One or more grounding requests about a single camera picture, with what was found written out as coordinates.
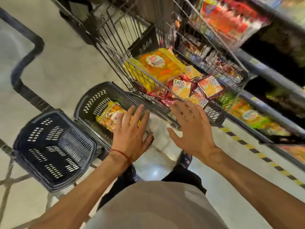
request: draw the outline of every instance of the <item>forearm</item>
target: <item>forearm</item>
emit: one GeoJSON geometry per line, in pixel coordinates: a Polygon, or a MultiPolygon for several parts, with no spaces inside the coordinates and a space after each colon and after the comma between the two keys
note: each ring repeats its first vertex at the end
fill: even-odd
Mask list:
{"type": "Polygon", "coordinates": [[[30,229],[78,229],[108,186],[127,168],[124,157],[109,155],[79,185],[44,213],[30,229]]]}
{"type": "Polygon", "coordinates": [[[229,181],[274,229],[303,228],[305,203],[219,150],[210,167],[229,181]]]}

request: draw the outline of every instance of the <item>person's right hand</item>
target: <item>person's right hand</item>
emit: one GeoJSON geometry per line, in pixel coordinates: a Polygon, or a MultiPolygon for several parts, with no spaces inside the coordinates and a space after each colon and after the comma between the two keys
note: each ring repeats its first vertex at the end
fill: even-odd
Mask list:
{"type": "Polygon", "coordinates": [[[181,125],[182,138],[172,128],[167,128],[170,138],[185,153],[194,155],[204,164],[209,165],[211,155],[220,149],[215,145],[209,120],[199,105],[186,100],[185,103],[175,101],[170,110],[181,125]]]}

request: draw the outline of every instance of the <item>person's right arm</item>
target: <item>person's right arm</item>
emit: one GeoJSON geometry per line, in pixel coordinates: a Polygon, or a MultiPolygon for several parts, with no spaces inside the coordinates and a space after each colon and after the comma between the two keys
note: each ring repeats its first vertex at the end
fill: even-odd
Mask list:
{"type": "Polygon", "coordinates": [[[190,101],[176,101],[170,109],[183,137],[168,128],[170,138],[185,152],[221,174],[274,229],[304,228],[305,203],[241,165],[218,148],[204,110],[190,101]]]}

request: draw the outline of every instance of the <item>finger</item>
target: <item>finger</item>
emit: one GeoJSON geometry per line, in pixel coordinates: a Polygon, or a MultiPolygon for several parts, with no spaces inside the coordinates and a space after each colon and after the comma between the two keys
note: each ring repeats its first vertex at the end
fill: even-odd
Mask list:
{"type": "Polygon", "coordinates": [[[116,120],[116,125],[115,125],[114,130],[120,130],[121,129],[124,114],[125,114],[124,112],[119,114],[119,117],[116,120]]]}
{"type": "Polygon", "coordinates": [[[200,114],[199,114],[199,110],[198,110],[198,108],[196,108],[196,105],[195,104],[193,104],[191,101],[189,101],[189,100],[186,100],[185,101],[185,103],[186,103],[186,105],[191,109],[191,111],[192,111],[192,114],[193,114],[193,116],[194,117],[200,117],[200,114]]]}
{"type": "Polygon", "coordinates": [[[139,125],[139,131],[140,133],[144,134],[145,132],[145,129],[146,129],[146,126],[147,126],[147,122],[149,120],[149,111],[147,110],[145,112],[145,115],[143,116],[142,120],[141,120],[141,123],[139,125]]]}
{"type": "Polygon", "coordinates": [[[153,133],[150,132],[147,137],[145,138],[145,140],[143,141],[143,146],[142,146],[142,151],[146,152],[146,150],[148,150],[150,143],[152,141],[153,138],[153,133]]]}
{"type": "Polygon", "coordinates": [[[133,112],[134,109],[135,109],[134,106],[131,106],[128,109],[128,111],[125,115],[125,119],[124,119],[122,128],[128,128],[130,126],[130,121],[131,121],[131,118],[132,118],[132,112],[133,112]]]}
{"type": "Polygon", "coordinates": [[[191,120],[193,118],[191,111],[189,110],[189,108],[182,103],[181,101],[177,100],[175,101],[175,104],[178,106],[178,108],[182,111],[183,116],[186,120],[191,120]]]}
{"type": "Polygon", "coordinates": [[[182,146],[182,142],[181,142],[181,137],[179,137],[175,131],[172,128],[167,128],[169,134],[170,134],[170,138],[173,140],[173,142],[179,147],[181,148],[182,146]]]}
{"type": "Polygon", "coordinates": [[[131,127],[136,128],[138,126],[139,120],[141,118],[141,113],[143,111],[144,105],[140,104],[140,106],[135,111],[134,116],[132,117],[131,127]]]}
{"type": "Polygon", "coordinates": [[[196,107],[197,107],[197,109],[198,109],[198,111],[199,111],[199,114],[200,114],[202,120],[203,120],[204,122],[208,122],[208,123],[209,123],[209,119],[208,119],[208,117],[207,117],[206,112],[204,111],[204,109],[203,109],[200,105],[196,105],[196,107]]]}
{"type": "Polygon", "coordinates": [[[182,125],[183,123],[186,123],[186,120],[184,119],[183,115],[178,110],[176,105],[174,105],[174,104],[170,105],[170,110],[172,111],[173,115],[176,117],[176,119],[180,125],[182,125]]]}

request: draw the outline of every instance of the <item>black pants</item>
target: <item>black pants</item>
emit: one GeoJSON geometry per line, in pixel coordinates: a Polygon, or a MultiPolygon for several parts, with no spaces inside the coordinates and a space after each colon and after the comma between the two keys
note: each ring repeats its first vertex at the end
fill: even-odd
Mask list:
{"type": "MultiPolygon", "coordinates": [[[[201,184],[201,178],[192,171],[185,169],[182,165],[176,165],[173,168],[173,171],[170,172],[165,178],[163,178],[162,181],[186,183],[197,187],[204,194],[206,194],[207,192],[207,190],[203,188],[201,184]]],[[[99,210],[102,206],[108,203],[120,191],[134,183],[135,181],[132,178],[127,178],[124,175],[119,176],[110,191],[102,197],[97,210],[99,210]]]]}

